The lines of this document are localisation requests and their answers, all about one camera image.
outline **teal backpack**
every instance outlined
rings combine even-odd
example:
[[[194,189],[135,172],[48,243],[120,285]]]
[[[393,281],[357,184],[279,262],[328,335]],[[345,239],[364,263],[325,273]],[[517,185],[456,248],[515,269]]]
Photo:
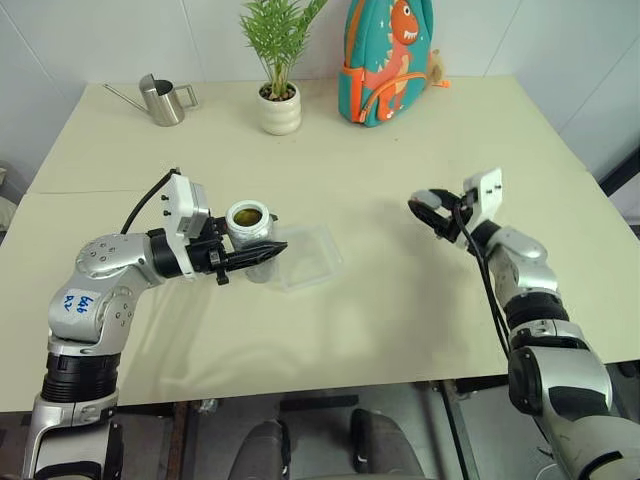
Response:
[[[339,109],[368,127],[407,109],[427,86],[431,0],[352,0]]]

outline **beige tabletop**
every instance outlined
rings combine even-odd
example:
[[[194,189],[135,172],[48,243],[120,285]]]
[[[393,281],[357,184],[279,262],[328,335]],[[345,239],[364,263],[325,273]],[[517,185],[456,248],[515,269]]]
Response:
[[[254,198],[283,226],[326,225],[344,271],[290,293],[241,272],[225,287],[174,279],[146,292],[120,368],[124,404],[504,373],[475,261],[406,207],[418,188],[459,191],[494,166],[496,221],[547,247],[572,321],[605,362],[640,357],[638,243],[515,80],[454,79],[375,129],[337,116],[333,83],[301,89],[302,128],[282,138],[257,129],[252,84],[197,85],[203,106],[165,129],[87,89],[0,247],[0,410],[31,407],[47,306],[78,250],[118,231],[175,165],[215,214]],[[161,221],[151,202],[132,231]]]

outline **clear plastic container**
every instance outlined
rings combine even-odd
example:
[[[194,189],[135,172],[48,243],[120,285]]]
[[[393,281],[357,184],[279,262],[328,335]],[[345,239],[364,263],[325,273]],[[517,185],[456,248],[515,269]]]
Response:
[[[276,262],[275,279],[284,291],[326,282],[342,271],[342,257],[324,225],[278,227],[274,236],[289,244]]]

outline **dinosaur print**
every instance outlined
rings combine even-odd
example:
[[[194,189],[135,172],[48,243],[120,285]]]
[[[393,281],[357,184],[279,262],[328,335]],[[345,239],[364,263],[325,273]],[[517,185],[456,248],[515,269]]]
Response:
[[[411,53],[407,47],[416,41],[420,33],[418,19],[406,0],[393,0],[393,4],[389,8],[391,11],[391,33],[389,33],[391,49],[387,51],[384,67],[380,65],[377,72],[365,70],[364,85],[371,90],[375,90],[384,82],[409,71]],[[403,108],[402,98],[406,86],[407,81],[396,82],[380,93],[378,120],[389,120],[396,111]]]

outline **white wall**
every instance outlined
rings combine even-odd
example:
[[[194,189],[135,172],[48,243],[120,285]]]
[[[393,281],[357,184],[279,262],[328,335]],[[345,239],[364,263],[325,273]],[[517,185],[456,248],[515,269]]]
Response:
[[[24,191],[86,82],[263,78],[242,2],[0,0],[0,165]],[[316,19],[297,78],[334,76],[350,0]],[[596,177],[640,139],[638,0],[433,0],[451,75],[515,74]]]

